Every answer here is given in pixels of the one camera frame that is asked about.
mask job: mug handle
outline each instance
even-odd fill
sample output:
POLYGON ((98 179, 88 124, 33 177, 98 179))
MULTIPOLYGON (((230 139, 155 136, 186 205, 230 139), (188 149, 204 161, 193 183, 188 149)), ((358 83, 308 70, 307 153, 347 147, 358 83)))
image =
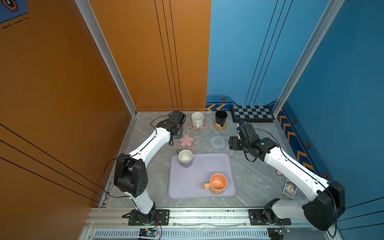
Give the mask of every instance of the mug handle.
POLYGON ((209 183, 204 184, 204 190, 208 190, 210 188, 211 188, 211 184, 209 183))

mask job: flower-shaped coaster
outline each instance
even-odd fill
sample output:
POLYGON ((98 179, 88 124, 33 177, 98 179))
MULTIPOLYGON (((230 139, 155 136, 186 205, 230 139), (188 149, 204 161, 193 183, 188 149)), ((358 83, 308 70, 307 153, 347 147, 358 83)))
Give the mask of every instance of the flower-shaped coaster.
POLYGON ((200 128, 195 128, 192 125, 192 121, 188 122, 188 125, 191 127, 192 132, 205 132, 207 130, 207 124, 208 124, 208 122, 206 120, 204 120, 203 126, 201 126, 200 128))
POLYGON ((177 148, 192 150, 196 147, 196 141, 196 136, 191 135, 190 132, 184 132, 183 137, 181 139, 177 139, 177 148))

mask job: chessboard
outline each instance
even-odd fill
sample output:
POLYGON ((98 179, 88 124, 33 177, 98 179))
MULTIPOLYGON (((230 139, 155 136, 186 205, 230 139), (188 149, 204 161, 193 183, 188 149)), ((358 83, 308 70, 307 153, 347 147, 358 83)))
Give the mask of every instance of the chessboard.
POLYGON ((275 119, 268 106, 232 106, 233 122, 273 122, 275 119))

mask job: white mug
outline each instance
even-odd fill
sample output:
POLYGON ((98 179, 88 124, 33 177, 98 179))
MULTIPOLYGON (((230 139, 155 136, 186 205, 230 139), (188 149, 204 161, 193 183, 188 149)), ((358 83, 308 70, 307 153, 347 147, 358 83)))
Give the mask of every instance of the white mug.
POLYGON ((204 115, 201 112, 192 113, 192 125, 195 128, 201 128, 204 123, 204 115))

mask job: cup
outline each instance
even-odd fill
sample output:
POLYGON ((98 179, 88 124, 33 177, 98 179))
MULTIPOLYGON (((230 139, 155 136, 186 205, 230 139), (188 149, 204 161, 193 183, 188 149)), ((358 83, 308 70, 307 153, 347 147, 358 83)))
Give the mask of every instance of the cup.
POLYGON ((228 117, 228 113, 226 111, 219 110, 215 113, 215 115, 216 115, 216 118, 215 118, 216 125, 223 127, 225 120, 228 117))
POLYGON ((201 112, 194 112, 192 113, 192 125, 195 128, 201 128, 204 123, 204 114, 201 112))
POLYGON ((221 173, 215 173, 212 175, 209 183, 204 184, 204 189, 210 189, 214 194, 221 194, 227 186, 227 179, 221 173))
POLYGON ((192 165, 192 158, 193 158, 193 154, 191 151, 187 150, 187 149, 184 149, 184 150, 181 150, 179 152, 179 160, 181 162, 181 165, 183 167, 189 167, 192 165))

